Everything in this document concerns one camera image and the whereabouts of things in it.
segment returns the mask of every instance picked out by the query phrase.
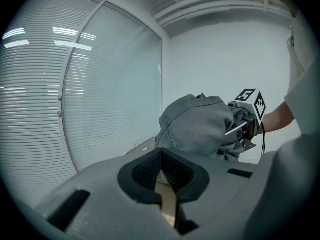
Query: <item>person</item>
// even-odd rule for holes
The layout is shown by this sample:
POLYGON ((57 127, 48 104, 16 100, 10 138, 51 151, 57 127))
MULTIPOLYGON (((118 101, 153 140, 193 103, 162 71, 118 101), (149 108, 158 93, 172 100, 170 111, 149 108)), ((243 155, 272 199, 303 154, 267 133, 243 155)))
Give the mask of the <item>person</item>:
MULTIPOLYGON (((292 15, 291 35, 287 41, 290 54, 289 93, 316 58, 319 45, 307 20, 293 1, 278 1, 286 5, 292 15)), ((265 132, 270 133, 287 127, 294 119, 287 103, 284 101, 272 113, 266 114, 262 122, 265 132)))

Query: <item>gray cloth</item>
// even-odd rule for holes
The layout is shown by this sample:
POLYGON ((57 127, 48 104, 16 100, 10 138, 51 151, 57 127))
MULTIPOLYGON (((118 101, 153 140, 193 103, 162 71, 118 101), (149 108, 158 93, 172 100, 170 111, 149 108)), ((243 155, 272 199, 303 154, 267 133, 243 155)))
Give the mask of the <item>gray cloth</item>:
POLYGON ((222 146, 226 132, 243 118, 241 108, 220 97, 189 94, 169 105, 159 119, 155 148, 176 149, 213 159, 236 161, 244 148, 237 141, 222 146))

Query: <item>white shirt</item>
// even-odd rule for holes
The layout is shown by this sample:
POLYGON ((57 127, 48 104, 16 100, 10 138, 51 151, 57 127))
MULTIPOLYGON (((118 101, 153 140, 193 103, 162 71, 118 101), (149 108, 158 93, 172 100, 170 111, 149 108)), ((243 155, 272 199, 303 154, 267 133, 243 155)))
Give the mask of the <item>white shirt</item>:
POLYGON ((289 93, 315 60, 319 49, 318 40, 300 11, 292 20, 287 48, 290 53, 289 93))

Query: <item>person's neck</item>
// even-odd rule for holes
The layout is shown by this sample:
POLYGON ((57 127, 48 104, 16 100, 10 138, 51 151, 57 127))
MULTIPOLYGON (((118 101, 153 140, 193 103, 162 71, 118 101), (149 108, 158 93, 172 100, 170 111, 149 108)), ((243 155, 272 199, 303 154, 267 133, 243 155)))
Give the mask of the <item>person's neck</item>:
POLYGON ((299 8, 295 5, 295 3, 292 0, 279 0, 279 1, 288 7, 293 18, 297 17, 299 8))

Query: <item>rectangular black hole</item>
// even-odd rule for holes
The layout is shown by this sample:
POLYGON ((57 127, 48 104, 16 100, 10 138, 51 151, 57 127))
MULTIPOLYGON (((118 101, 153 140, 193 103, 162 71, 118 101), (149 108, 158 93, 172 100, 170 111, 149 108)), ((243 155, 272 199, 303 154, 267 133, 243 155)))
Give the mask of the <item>rectangular black hole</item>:
POLYGON ((228 173, 233 174, 233 175, 237 175, 240 177, 244 177, 247 179, 250 179, 253 174, 252 172, 245 171, 245 170, 238 170, 238 169, 230 169, 230 170, 228 170, 228 173))
POLYGON ((64 203, 47 219, 57 229, 65 231, 70 222, 89 198, 90 193, 76 190, 64 203))

